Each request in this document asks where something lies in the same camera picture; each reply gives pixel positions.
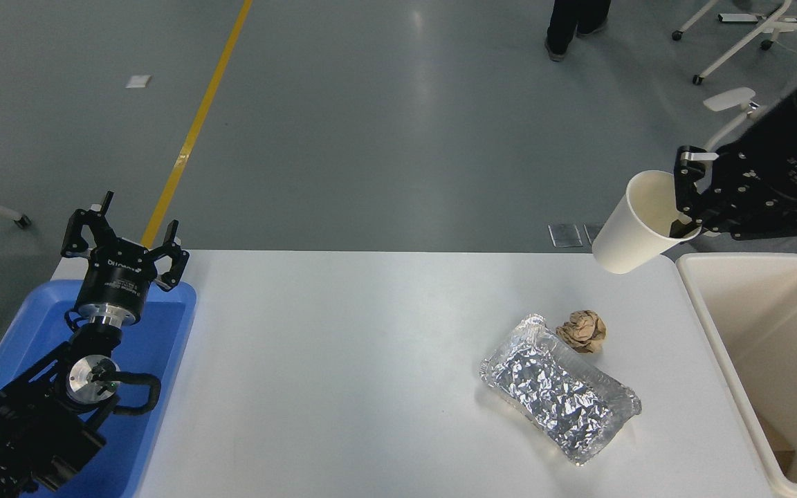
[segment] crumpled brown paper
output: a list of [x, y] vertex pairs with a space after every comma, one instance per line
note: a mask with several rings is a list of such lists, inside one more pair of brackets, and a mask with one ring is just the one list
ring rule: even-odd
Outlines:
[[598, 353], [607, 337], [607, 327], [594, 311], [585, 309], [571, 313], [569, 321], [556, 329], [556, 335], [578, 353]]

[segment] table surface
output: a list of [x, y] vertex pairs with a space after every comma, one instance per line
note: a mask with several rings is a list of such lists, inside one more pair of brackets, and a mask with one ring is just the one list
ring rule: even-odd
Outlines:
[[[772, 496], [669, 259], [190, 252], [195, 324], [138, 496]], [[478, 376], [525, 315], [578, 309], [608, 327], [586, 360], [642, 402], [582, 467]]]

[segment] shoe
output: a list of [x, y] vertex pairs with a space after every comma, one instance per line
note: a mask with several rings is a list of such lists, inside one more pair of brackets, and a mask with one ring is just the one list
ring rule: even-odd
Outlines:
[[565, 54], [564, 53], [554, 53], [553, 49], [549, 47], [549, 38], [546, 38], [543, 41], [543, 46], [545, 48], [547, 48], [547, 54], [549, 54], [549, 59], [551, 59], [553, 61], [556, 61], [556, 62], [562, 62], [562, 60], [564, 59], [564, 55]]
[[589, 35], [595, 35], [596, 33], [600, 32], [600, 31], [604, 31], [605, 29], [607, 29], [607, 19], [605, 19], [604, 22], [602, 22], [600, 25], [597, 26], [597, 28], [595, 28], [592, 31], [583, 32], [583, 31], [579, 31], [579, 29], [578, 29], [576, 31], [576, 37], [577, 38], [586, 38]]

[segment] person's leg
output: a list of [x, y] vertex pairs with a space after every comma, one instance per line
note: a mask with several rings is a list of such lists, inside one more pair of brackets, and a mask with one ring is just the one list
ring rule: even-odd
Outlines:
[[611, 8], [611, 0], [586, 0], [580, 2], [580, 23], [576, 27], [578, 35], [591, 35], [602, 31], [607, 23], [607, 11]]
[[563, 56], [566, 53], [567, 44], [570, 44], [574, 38], [576, 22], [580, 15], [580, 3], [580, 0], [556, 0], [545, 40], [547, 50], [551, 54]]

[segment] black pants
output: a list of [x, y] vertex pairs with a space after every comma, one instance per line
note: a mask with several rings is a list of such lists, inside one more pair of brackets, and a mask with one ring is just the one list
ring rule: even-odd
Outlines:
[[556, 0], [549, 20], [547, 40], [554, 53], [563, 54], [574, 32], [589, 33], [607, 19], [611, 0]]

